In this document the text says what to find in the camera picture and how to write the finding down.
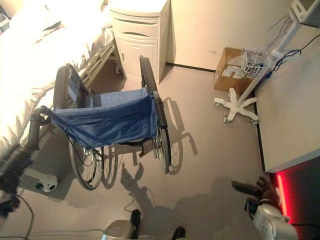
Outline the robot right hand black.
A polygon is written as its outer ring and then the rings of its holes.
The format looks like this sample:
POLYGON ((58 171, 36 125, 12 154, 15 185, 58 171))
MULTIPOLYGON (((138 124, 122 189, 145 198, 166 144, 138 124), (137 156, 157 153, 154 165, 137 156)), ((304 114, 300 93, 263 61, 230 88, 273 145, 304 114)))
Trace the robot right hand black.
POLYGON ((263 176, 258 178, 256 185, 241 183, 235 180, 231 181, 231 185, 235 190, 255 196, 258 200, 270 199, 275 202, 280 200, 276 188, 263 176))

